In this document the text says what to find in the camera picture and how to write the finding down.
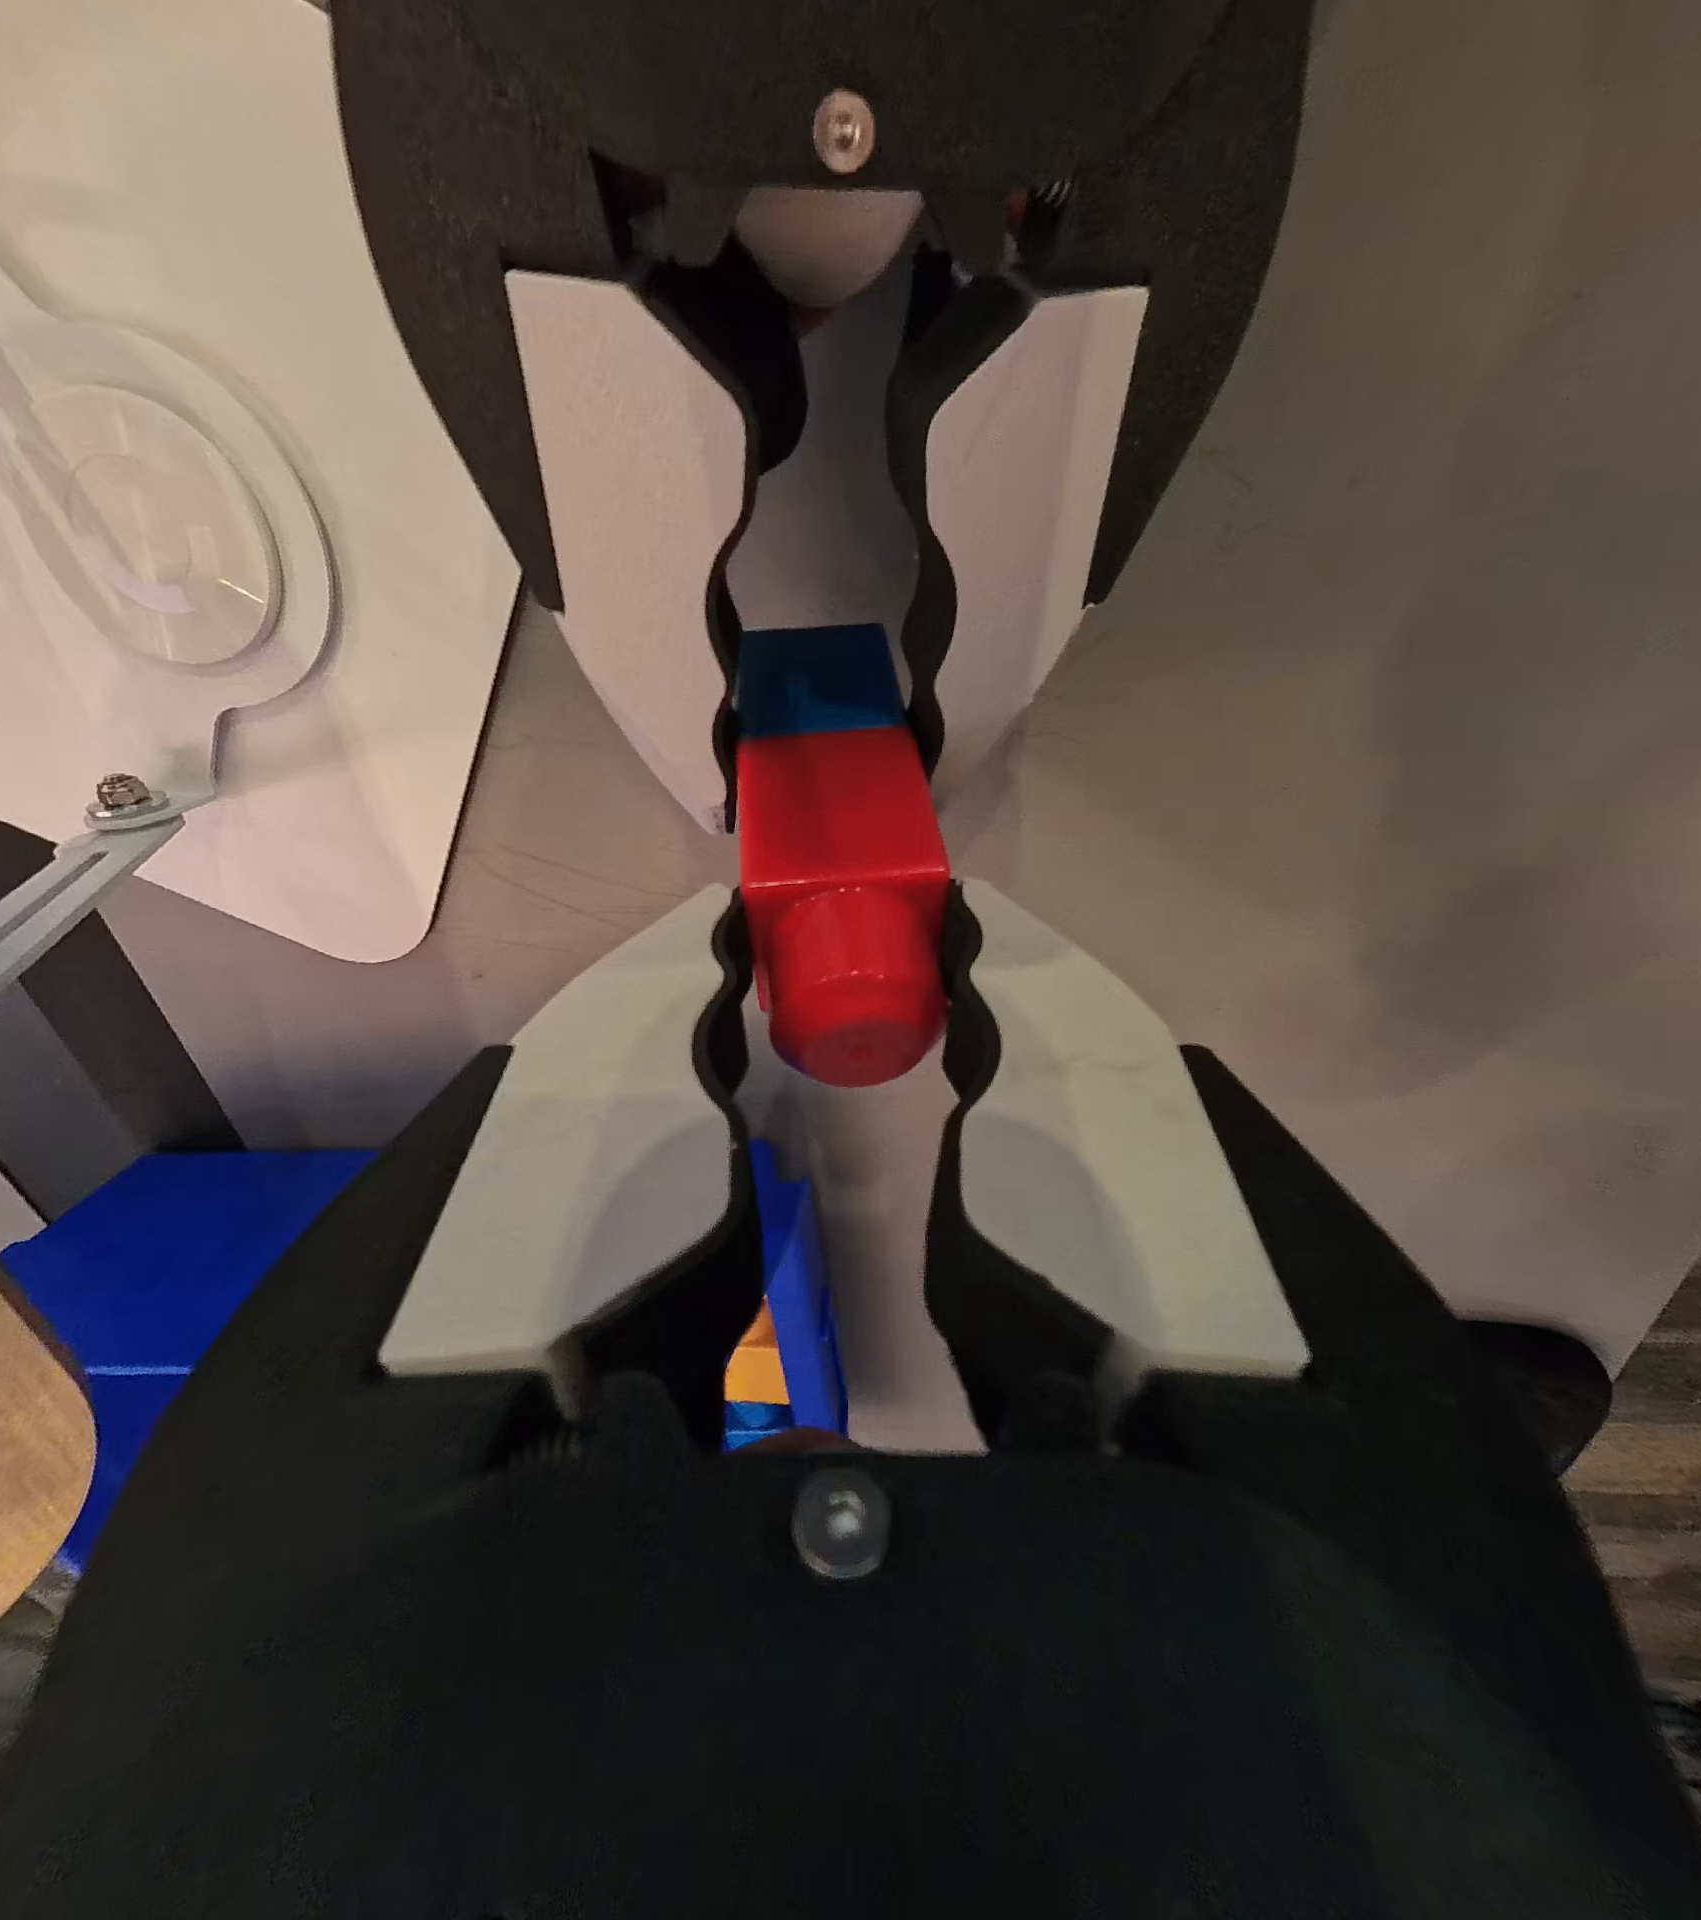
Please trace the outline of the blue toy building block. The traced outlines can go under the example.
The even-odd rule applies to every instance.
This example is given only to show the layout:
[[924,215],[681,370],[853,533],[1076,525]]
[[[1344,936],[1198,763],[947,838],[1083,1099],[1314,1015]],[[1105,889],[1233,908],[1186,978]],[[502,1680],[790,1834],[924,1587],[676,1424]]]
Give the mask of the blue toy building block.
[[742,632],[738,740],[898,730],[907,706],[879,624]]

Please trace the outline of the white document stand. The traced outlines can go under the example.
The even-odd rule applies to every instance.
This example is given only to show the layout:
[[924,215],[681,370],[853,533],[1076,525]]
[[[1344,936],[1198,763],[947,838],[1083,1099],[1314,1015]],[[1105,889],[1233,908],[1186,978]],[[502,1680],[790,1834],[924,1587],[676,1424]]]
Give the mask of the white document stand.
[[331,961],[429,936],[517,569],[389,320],[317,6],[0,6],[0,821]]

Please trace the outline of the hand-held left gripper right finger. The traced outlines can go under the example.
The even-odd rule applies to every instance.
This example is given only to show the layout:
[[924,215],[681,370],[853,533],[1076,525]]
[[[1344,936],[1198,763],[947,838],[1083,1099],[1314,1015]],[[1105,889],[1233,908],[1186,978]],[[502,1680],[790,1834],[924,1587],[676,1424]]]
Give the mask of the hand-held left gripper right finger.
[[993,884],[955,887],[944,978],[928,1308],[978,1427],[1047,1375],[1105,1427],[1155,1373],[1299,1379],[1309,1340],[1170,1024]]

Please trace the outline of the red toy building block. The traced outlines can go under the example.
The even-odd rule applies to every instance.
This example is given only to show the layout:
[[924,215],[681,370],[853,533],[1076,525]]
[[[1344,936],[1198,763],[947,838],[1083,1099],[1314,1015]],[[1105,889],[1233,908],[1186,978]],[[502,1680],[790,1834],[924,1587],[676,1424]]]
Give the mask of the red toy building block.
[[749,735],[738,800],[775,1054],[829,1089],[898,1081],[948,1019],[951,858],[912,732]]

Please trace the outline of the blue plastic bin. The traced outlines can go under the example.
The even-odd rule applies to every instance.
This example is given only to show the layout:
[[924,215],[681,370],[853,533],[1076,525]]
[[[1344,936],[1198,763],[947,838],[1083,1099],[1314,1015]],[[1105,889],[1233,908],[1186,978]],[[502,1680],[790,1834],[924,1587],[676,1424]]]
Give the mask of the blue plastic bin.
[[[795,1430],[849,1431],[845,1373],[813,1187],[750,1144],[767,1304]],[[0,1253],[74,1358],[95,1415],[95,1474],[59,1563],[79,1573],[149,1445],[267,1271],[370,1164],[360,1150],[153,1154]]]

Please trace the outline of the grey desk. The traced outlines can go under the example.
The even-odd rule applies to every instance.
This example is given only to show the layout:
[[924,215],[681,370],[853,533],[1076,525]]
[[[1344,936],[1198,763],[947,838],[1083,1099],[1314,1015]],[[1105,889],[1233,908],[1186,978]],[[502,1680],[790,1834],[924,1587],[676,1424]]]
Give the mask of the grey desk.
[[[951,892],[993,884],[1116,973],[1467,1332],[1627,1361],[1701,1255],[1701,6],[1331,6],[1326,28],[1314,9],[1232,372],[972,773],[932,773],[910,715],[894,368],[969,281],[1047,293],[1030,267],[1070,187],[986,215],[978,278],[920,192],[757,184],[698,219],[603,163],[618,278],[759,264],[790,300],[804,425],[767,418],[725,569],[735,686],[742,632],[879,624]],[[731,829],[709,831],[507,554],[426,941],[363,966],[187,925],[212,936],[175,961],[190,1011],[252,1019],[218,1084],[239,1119],[264,1094],[290,1119],[354,1099],[352,1134],[385,1142],[421,1110],[397,1089],[504,1068],[614,949],[712,884],[742,896],[738,715]],[[741,1107],[828,1118],[857,1437],[967,1448],[928,1308],[948,1019],[877,1089],[787,1068],[757,978],[742,1019]]]

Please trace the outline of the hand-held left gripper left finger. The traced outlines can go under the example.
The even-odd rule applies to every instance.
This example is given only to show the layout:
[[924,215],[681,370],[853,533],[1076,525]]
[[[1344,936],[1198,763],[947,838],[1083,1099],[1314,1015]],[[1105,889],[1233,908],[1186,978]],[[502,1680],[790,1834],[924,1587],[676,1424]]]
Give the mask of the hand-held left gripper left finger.
[[767,1290],[741,1110],[750,982],[742,896],[712,884],[521,1028],[384,1370],[532,1373],[568,1419],[638,1370],[687,1430],[725,1430]]

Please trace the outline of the pile of coloured toy blocks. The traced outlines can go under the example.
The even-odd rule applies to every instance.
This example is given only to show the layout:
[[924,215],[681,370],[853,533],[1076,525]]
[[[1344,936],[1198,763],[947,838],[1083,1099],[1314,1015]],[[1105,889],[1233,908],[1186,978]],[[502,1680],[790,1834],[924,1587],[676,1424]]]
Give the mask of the pile of coloured toy blocks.
[[792,1427],[790,1381],[763,1304],[725,1367],[725,1449],[757,1448]]

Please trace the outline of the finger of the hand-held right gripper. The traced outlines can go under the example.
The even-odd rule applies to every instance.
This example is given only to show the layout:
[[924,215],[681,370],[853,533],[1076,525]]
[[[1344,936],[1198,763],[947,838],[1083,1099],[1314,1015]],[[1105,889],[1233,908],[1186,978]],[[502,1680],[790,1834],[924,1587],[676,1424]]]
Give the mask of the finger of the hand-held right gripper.
[[900,645],[932,773],[972,773],[1093,606],[1145,286],[969,281],[894,368],[894,487],[916,538]]
[[754,513],[767,418],[787,403],[804,425],[790,300],[759,264],[657,264],[638,281],[512,270],[504,298],[557,628],[671,800],[730,831],[725,569]]

